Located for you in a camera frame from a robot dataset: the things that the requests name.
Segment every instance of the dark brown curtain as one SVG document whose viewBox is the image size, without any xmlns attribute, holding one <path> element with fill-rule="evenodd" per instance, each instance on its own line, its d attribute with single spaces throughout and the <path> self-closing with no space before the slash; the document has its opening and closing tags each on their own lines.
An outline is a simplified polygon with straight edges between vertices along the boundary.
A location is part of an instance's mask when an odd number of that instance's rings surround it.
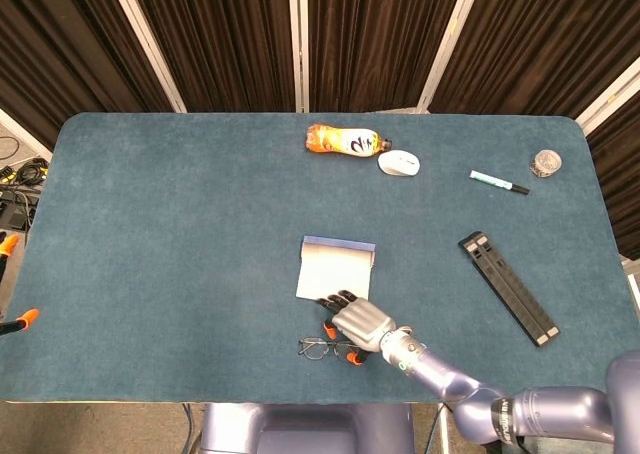
<svg viewBox="0 0 640 454">
<path fill-rule="evenodd" d="M 309 0 L 312 111 L 418 103 L 456 0 Z"/>
<path fill-rule="evenodd" d="M 640 56 L 639 0 L 475 0 L 429 111 L 577 117 Z"/>
<path fill-rule="evenodd" d="M 620 254 L 640 258 L 640 93 L 587 137 Z"/>
<path fill-rule="evenodd" d="M 171 111 L 117 0 L 0 0 L 0 107 L 47 147 L 81 111 Z"/>
<path fill-rule="evenodd" d="M 139 0 L 189 111 L 294 111 L 289 0 Z"/>
</svg>

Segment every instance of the computer mouse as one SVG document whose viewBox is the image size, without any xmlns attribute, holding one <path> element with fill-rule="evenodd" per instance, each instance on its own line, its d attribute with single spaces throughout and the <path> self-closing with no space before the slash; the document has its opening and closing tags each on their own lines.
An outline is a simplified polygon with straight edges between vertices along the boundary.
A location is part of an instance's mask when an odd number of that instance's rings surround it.
<svg viewBox="0 0 640 454">
<path fill-rule="evenodd" d="M 420 170 L 420 161 L 407 151 L 389 151 L 380 154 L 378 165 L 390 176 L 415 176 Z"/>
</svg>

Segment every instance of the white paper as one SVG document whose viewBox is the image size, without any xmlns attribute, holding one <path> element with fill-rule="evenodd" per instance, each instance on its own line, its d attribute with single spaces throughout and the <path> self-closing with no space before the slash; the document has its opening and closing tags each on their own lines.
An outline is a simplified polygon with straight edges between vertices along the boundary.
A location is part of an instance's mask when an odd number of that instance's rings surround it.
<svg viewBox="0 0 640 454">
<path fill-rule="evenodd" d="M 296 297 L 315 300 L 344 289 L 369 298 L 373 252 L 304 243 L 300 256 Z"/>
</svg>

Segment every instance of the small round container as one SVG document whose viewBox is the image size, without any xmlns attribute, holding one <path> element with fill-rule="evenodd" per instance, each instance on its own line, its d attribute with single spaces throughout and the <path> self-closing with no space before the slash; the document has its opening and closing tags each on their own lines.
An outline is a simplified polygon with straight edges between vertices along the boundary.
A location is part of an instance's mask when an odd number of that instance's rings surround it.
<svg viewBox="0 0 640 454">
<path fill-rule="evenodd" d="M 531 161 L 531 172 L 538 177 L 549 177 L 560 169 L 562 158 L 556 151 L 545 149 L 536 154 Z"/>
</svg>

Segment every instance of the eyeglasses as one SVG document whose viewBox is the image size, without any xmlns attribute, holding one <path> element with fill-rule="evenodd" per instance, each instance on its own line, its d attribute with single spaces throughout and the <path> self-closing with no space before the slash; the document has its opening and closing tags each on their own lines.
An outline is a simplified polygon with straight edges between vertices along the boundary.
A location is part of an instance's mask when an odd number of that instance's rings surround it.
<svg viewBox="0 0 640 454">
<path fill-rule="evenodd" d="M 329 348 L 333 347 L 333 353 L 345 362 L 352 362 L 358 353 L 358 346 L 349 341 L 327 341 L 320 337 L 305 337 L 298 341 L 300 346 L 299 356 L 304 356 L 312 361 L 318 361 L 329 353 Z"/>
</svg>

